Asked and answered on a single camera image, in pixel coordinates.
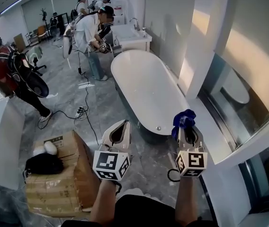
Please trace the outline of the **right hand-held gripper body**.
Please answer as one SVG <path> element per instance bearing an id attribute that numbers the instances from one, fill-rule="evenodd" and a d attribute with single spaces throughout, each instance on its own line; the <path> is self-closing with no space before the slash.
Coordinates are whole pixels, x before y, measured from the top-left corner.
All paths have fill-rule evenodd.
<path id="1" fill-rule="evenodd" d="M 180 150 L 175 160 L 180 177 L 199 177 L 207 168 L 207 152 L 200 148 Z"/>

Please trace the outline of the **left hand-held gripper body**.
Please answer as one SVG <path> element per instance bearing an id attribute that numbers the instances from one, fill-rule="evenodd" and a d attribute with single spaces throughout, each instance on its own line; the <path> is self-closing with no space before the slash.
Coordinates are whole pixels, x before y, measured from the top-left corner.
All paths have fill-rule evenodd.
<path id="1" fill-rule="evenodd" d="M 131 165 L 129 143 L 109 146 L 100 144 L 94 152 L 92 169 L 100 179 L 122 180 Z"/>

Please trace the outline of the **blue cloth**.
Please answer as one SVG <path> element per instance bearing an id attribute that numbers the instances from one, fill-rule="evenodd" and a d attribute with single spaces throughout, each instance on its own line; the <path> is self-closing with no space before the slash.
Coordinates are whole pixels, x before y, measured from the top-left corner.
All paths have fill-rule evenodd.
<path id="1" fill-rule="evenodd" d="M 177 140 L 179 129 L 187 129 L 195 126 L 196 114 L 191 109 L 186 109 L 178 113 L 173 119 L 173 129 L 171 131 L 172 137 Z"/>

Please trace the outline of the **white bathtub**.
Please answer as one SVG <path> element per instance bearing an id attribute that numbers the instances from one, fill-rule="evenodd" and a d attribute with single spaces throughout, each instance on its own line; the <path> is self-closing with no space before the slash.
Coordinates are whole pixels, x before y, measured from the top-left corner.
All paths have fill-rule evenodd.
<path id="1" fill-rule="evenodd" d="M 147 51 L 129 50 L 113 59 L 111 73 L 123 105 L 144 141 L 152 145 L 164 143 L 171 137 L 175 115 L 189 105 L 163 61 Z"/>

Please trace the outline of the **person's right forearm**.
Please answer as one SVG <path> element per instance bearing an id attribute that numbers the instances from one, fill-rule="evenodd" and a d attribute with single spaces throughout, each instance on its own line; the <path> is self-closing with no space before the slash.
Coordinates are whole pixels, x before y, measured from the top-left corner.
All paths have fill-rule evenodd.
<path id="1" fill-rule="evenodd" d="M 175 221 L 182 227 L 198 219 L 194 178 L 181 177 L 175 205 Z"/>

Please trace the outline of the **person's left forearm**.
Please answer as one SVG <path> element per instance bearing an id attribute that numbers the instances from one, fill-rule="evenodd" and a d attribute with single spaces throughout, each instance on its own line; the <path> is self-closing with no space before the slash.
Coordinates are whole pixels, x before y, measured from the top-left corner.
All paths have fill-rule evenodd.
<path id="1" fill-rule="evenodd" d="M 117 181 L 103 179 L 99 186 L 96 200 L 93 204 L 90 221 L 102 227 L 116 227 L 115 206 L 116 195 L 121 191 L 122 185 Z"/>

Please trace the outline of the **white power strip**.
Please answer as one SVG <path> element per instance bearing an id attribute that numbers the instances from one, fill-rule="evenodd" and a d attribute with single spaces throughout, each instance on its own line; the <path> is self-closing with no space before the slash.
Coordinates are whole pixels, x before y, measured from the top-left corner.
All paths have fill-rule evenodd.
<path id="1" fill-rule="evenodd" d="M 81 118 L 84 113 L 85 113 L 85 109 L 82 106 L 80 106 L 76 112 L 75 118 L 76 119 Z"/>

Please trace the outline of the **white rounded object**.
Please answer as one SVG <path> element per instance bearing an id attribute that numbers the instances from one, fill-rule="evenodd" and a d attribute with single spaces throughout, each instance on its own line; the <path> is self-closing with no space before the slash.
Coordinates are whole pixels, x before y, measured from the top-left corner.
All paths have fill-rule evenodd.
<path id="1" fill-rule="evenodd" d="M 58 150 L 57 147 L 50 141 L 46 141 L 43 145 L 39 145 L 33 150 L 33 156 L 37 156 L 44 153 L 50 155 L 57 155 Z"/>

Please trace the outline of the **brown cardboard box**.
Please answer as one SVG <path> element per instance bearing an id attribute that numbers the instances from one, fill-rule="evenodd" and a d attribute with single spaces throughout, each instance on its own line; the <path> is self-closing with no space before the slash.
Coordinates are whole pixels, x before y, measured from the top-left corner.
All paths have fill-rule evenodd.
<path id="1" fill-rule="evenodd" d="M 90 148 L 75 131 L 36 141 L 34 147 L 48 141 L 57 147 L 63 171 L 55 175 L 29 174 L 25 190 L 29 211 L 56 218 L 88 215 L 100 185 L 92 169 Z"/>

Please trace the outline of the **black bag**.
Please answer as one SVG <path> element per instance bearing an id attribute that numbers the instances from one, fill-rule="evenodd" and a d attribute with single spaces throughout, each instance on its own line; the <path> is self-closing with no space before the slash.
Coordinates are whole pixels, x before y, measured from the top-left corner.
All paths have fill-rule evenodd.
<path id="1" fill-rule="evenodd" d="M 63 169 L 63 162 L 56 155 L 42 153 L 26 161 L 23 175 L 26 177 L 29 174 L 55 175 L 61 173 Z"/>

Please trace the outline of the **white sink cabinet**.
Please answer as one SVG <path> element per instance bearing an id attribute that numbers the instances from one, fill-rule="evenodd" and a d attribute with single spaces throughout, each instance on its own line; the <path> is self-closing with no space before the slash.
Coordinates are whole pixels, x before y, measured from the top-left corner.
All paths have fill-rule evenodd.
<path id="1" fill-rule="evenodd" d="M 152 36 L 147 34 L 147 37 L 143 37 L 142 31 L 136 31 L 134 26 L 112 26 L 111 31 L 113 36 L 113 46 L 120 46 L 122 52 L 127 50 L 150 51 Z"/>

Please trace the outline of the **chrome faucet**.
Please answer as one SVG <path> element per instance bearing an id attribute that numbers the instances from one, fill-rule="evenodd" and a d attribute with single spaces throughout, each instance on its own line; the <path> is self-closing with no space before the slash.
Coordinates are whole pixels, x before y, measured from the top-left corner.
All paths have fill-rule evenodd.
<path id="1" fill-rule="evenodd" d="M 135 17 L 133 17 L 133 18 L 131 18 L 131 19 L 129 20 L 129 22 L 132 22 L 133 20 L 135 21 L 134 29 L 135 29 L 136 31 L 140 31 L 140 27 L 139 27 L 138 19 L 135 18 Z"/>

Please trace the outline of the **pale green office chair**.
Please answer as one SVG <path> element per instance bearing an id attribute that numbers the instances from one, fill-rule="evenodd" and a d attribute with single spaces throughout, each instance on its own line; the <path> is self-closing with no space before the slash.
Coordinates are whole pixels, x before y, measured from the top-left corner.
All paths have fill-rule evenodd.
<path id="1" fill-rule="evenodd" d="M 32 69 L 32 71 L 39 76 L 42 76 L 43 74 L 39 72 L 40 69 L 44 68 L 46 69 L 46 65 L 38 65 L 38 62 L 41 60 L 43 56 L 42 48 L 39 45 L 35 45 L 31 47 L 26 53 L 25 53 L 29 66 Z"/>

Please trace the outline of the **white water dispenser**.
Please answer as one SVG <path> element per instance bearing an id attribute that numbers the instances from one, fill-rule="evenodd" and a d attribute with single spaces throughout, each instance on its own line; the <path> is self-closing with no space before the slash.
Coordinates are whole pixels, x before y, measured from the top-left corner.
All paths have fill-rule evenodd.
<path id="1" fill-rule="evenodd" d="M 114 9 L 114 25 L 128 24 L 127 19 L 127 2 L 125 0 L 116 0 L 112 2 Z"/>

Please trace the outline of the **small metal rack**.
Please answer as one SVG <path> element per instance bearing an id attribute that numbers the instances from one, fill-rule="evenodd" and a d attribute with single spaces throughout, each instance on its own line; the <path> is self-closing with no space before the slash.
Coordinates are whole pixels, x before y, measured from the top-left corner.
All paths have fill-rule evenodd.
<path id="1" fill-rule="evenodd" d="M 27 33 L 26 34 L 26 39 L 27 39 L 29 47 L 32 47 L 32 46 L 34 46 L 36 44 L 39 44 L 39 38 L 38 38 L 37 33 L 33 33 L 33 32 Z"/>

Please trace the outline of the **black coat rack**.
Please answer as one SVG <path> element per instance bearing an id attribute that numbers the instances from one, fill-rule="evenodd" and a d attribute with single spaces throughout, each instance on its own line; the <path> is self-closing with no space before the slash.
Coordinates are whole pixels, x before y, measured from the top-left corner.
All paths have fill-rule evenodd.
<path id="1" fill-rule="evenodd" d="M 42 15 L 42 21 L 45 23 L 46 38 L 48 39 L 48 37 L 49 37 L 49 29 L 48 29 L 47 19 L 46 19 L 47 12 L 43 8 L 41 9 L 41 11 L 42 11 L 42 13 L 41 13 L 41 15 Z"/>

